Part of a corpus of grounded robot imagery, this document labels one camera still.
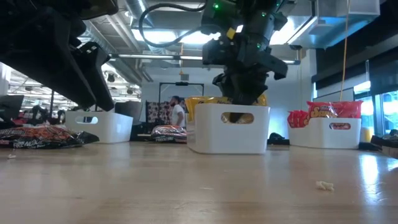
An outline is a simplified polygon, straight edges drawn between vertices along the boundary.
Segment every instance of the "box handle hole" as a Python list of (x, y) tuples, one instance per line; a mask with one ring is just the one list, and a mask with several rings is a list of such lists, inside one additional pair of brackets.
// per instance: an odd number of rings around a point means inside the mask
[(351, 125), (349, 123), (331, 123), (329, 128), (332, 130), (350, 130)]
[(98, 123), (98, 118), (96, 116), (78, 116), (75, 122), (78, 124), (96, 124)]
[[(231, 122), (232, 116), (235, 116), (238, 120)], [(221, 114), (221, 121), (225, 124), (251, 124), (254, 122), (254, 116), (251, 113), (224, 112)]]

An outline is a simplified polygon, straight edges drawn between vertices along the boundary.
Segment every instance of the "window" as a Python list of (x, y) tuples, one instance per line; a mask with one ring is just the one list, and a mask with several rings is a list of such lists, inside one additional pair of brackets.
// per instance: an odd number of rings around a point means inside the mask
[(382, 94), (384, 132), (398, 129), (398, 91)]
[(366, 96), (360, 99), (356, 99), (356, 101), (359, 100), (363, 101), (361, 105), (362, 127), (369, 128), (371, 133), (374, 134), (374, 111), (372, 97)]

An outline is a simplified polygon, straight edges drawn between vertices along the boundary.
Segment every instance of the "desk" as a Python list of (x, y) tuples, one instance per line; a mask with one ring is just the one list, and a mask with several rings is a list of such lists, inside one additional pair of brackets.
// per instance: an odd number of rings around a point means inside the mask
[(127, 142), (8, 154), (0, 151), (4, 224), (398, 223), (398, 160), (375, 152), (202, 155)]

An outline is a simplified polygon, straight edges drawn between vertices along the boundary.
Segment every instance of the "yellow cord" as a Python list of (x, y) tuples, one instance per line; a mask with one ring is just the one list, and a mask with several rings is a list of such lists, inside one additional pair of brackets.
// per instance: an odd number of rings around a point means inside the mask
[[(184, 44), (181, 43), (181, 56), (182, 56), (183, 52), (184, 52)], [(183, 60), (181, 60), (181, 71), (180, 71), (180, 75), (184, 74), (184, 73), (182, 72), (182, 63), (183, 63)]]
[(346, 61), (347, 61), (347, 38), (348, 38), (348, 16), (349, 10), (351, 7), (351, 0), (347, 1), (347, 16), (346, 16), (346, 31), (345, 31), (345, 40), (344, 40), (344, 58), (343, 58), (343, 80), (341, 81), (341, 90), (340, 90), (340, 101), (343, 100), (343, 88), (344, 88), (344, 80), (346, 78)]

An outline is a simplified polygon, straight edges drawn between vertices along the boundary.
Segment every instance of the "white shirt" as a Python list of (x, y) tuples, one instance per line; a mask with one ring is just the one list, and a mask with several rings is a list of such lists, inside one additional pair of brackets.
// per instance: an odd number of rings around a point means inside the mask
[(180, 105), (175, 105), (172, 111), (172, 125), (177, 125), (178, 113), (182, 113), (181, 127), (185, 127), (185, 111)]

